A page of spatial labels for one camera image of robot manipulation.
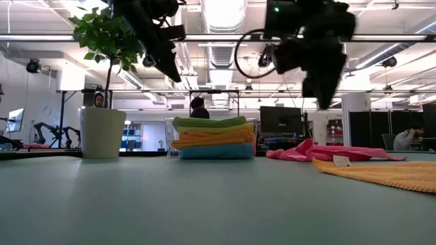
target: yellow towel on table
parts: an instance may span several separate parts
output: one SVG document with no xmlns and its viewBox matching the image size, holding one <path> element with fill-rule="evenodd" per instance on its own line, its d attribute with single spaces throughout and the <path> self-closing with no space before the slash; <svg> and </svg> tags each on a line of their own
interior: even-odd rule
<svg viewBox="0 0 436 245">
<path fill-rule="evenodd" d="M 184 133 L 188 131 L 195 132 L 203 132 L 203 133 L 228 133 L 233 131 L 238 131 L 241 129 L 247 129 L 250 132 L 253 132 L 253 123 L 245 123 L 243 125 L 233 126 L 233 127 L 221 127 L 221 128 L 212 128 L 212 127 L 179 127 L 178 133 Z"/>
<path fill-rule="evenodd" d="M 243 144 L 254 142 L 254 134 L 246 129 L 229 133 L 204 134 L 201 132 L 187 132 L 180 134 L 179 140 L 173 140 L 171 146 L 182 150 L 189 146 L 218 146 L 224 144 Z"/>
<path fill-rule="evenodd" d="M 318 170 L 327 174 L 411 191 L 436 193 L 436 162 L 335 167 L 333 163 L 313 159 L 313 164 Z"/>
</svg>

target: pink towel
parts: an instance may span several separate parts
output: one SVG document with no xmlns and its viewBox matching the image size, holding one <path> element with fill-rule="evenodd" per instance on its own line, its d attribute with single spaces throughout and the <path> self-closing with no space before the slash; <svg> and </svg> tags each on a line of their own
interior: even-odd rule
<svg viewBox="0 0 436 245">
<path fill-rule="evenodd" d="M 305 140 L 300 145 L 289 150 L 269 150 L 266 157 L 288 161 L 332 161 L 333 155 L 348 157 L 350 161 L 368 161 L 373 157 L 392 161 L 403 161 L 404 158 L 391 157 L 384 149 L 346 147 L 346 146 L 316 146 L 311 140 Z"/>
</svg>

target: computer monitor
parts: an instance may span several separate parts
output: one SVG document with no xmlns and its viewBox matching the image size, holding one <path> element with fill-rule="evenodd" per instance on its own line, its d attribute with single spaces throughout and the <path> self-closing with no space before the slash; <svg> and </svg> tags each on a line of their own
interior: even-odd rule
<svg viewBox="0 0 436 245">
<path fill-rule="evenodd" d="M 7 128 L 6 133 L 13 133 L 21 131 L 22 118 L 25 114 L 24 109 L 14 110 L 9 112 L 9 117 L 7 118 Z"/>
<path fill-rule="evenodd" d="M 302 135 L 301 108 L 261 106 L 260 131 L 262 133 L 295 133 L 296 135 Z"/>
</svg>

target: table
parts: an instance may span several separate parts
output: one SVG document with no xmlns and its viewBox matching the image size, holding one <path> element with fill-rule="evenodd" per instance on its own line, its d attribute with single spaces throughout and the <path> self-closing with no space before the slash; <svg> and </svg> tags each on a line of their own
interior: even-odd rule
<svg viewBox="0 0 436 245">
<path fill-rule="evenodd" d="M 423 245 L 435 243 L 435 221 L 436 195 L 322 174 L 310 163 L 0 162 L 2 245 Z"/>
</svg>

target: clear plastic bin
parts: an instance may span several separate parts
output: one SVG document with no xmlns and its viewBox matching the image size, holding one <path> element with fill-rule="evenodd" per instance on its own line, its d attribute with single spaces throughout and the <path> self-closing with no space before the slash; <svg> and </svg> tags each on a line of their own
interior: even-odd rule
<svg viewBox="0 0 436 245">
<path fill-rule="evenodd" d="M 174 120 L 174 118 L 165 118 L 164 119 L 167 156 L 170 159 L 179 159 L 182 155 L 182 151 L 171 146 L 171 142 L 173 140 L 179 139 L 178 132 L 172 126 L 173 120 Z M 252 123 L 254 125 L 253 133 L 254 133 L 255 140 L 253 142 L 253 156 L 255 156 L 255 154 L 256 154 L 256 142 L 257 142 L 257 138 L 258 138 L 258 119 L 257 118 L 247 118 L 247 123 Z"/>
</svg>

